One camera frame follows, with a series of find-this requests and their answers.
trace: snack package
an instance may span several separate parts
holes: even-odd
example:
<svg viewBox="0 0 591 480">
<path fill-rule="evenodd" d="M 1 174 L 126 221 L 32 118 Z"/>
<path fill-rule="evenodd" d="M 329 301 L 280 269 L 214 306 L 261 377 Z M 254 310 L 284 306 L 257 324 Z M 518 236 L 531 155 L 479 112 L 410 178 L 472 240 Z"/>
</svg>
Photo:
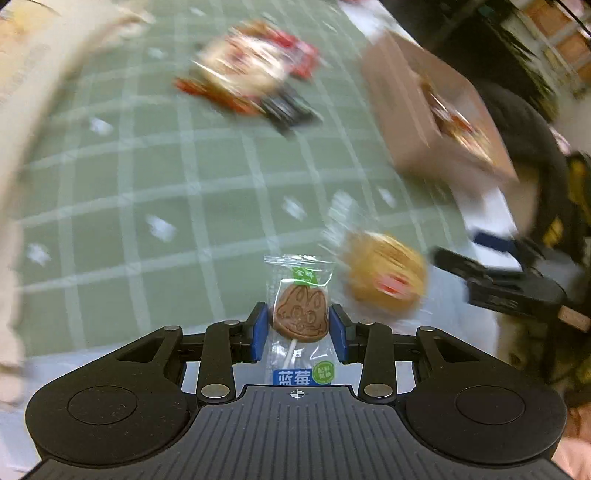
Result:
<svg viewBox="0 0 591 480">
<path fill-rule="evenodd" d="M 433 84 L 425 77 L 418 74 L 417 77 L 441 133 L 453 138 L 473 155 L 485 161 L 492 161 L 491 143 L 484 132 L 472 125 L 453 105 L 441 98 L 435 92 Z"/>
<path fill-rule="evenodd" d="M 176 85 L 237 113 L 262 115 L 261 100 L 275 94 L 289 75 L 308 79 L 318 58 L 317 48 L 256 20 L 214 38 L 193 59 L 190 77 Z"/>
<path fill-rule="evenodd" d="M 406 312 L 425 295 L 425 261 L 393 236 L 375 232 L 368 218 L 350 196 L 337 192 L 323 246 L 340 260 L 343 283 L 355 300 Z"/>
<path fill-rule="evenodd" d="M 265 257 L 269 265 L 266 382 L 279 386 L 330 385 L 337 358 L 329 332 L 328 283 L 334 263 L 309 255 Z"/>
</svg>

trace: green tablecloth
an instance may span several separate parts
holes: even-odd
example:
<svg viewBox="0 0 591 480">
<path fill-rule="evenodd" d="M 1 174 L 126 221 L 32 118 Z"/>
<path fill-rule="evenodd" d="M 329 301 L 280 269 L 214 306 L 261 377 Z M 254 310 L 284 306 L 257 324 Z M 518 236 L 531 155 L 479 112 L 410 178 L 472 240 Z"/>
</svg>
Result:
<svg viewBox="0 0 591 480">
<path fill-rule="evenodd" d="M 339 190 L 421 251 L 466 240 L 447 187 L 390 166 L 358 69 L 365 39 L 338 8 L 160 0 L 153 13 L 146 35 L 64 85 L 27 165 L 19 332 L 29 355 L 245 318 L 265 299 L 263 255 L 321 252 Z M 291 82 L 323 121 L 287 138 L 173 87 L 196 44 L 263 15 L 324 60 L 312 82 Z"/>
</svg>

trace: blue label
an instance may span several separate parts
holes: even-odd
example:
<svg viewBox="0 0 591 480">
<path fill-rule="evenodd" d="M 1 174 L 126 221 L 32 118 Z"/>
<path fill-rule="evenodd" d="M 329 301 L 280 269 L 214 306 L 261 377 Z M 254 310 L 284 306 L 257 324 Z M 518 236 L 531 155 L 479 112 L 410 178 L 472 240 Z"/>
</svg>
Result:
<svg viewBox="0 0 591 480">
<path fill-rule="evenodd" d="M 273 370 L 273 385 L 279 387 L 325 387 L 312 377 L 312 369 Z"/>
</svg>

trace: metal screw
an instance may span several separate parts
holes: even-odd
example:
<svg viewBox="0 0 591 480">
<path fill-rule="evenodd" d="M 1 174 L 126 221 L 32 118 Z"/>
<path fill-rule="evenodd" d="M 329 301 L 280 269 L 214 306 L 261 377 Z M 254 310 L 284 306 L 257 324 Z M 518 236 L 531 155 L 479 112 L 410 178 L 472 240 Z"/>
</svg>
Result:
<svg viewBox="0 0 591 480">
<path fill-rule="evenodd" d="M 363 391 L 366 395 L 373 398 L 386 398 L 394 392 L 390 385 L 384 383 L 370 383 Z"/>
<path fill-rule="evenodd" d="M 211 383 L 201 389 L 201 395 L 207 398 L 223 398 L 230 393 L 230 389 L 221 383 Z"/>
</svg>

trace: black clamp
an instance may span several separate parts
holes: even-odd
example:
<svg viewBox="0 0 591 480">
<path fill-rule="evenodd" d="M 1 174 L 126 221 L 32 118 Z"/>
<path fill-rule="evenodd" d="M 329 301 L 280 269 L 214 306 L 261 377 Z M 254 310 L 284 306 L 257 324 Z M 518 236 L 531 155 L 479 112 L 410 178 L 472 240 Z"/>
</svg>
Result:
<svg viewBox="0 0 591 480">
<path fill-rule="evenodd" d="M 591 327 L 591 312 L 585 303 L 589 288 L 586 270 L 565 253 L 527 239 L 506 240 L 479 233 L 474 242 L 512 255 L 522 271 L 486 268 L 443 248 L 433 251 L 433 264 L 466 280 L 470 304 L 547 323 L 540 373 L 550 381 L 558 321 L 585 333 Z"/>
</svg>

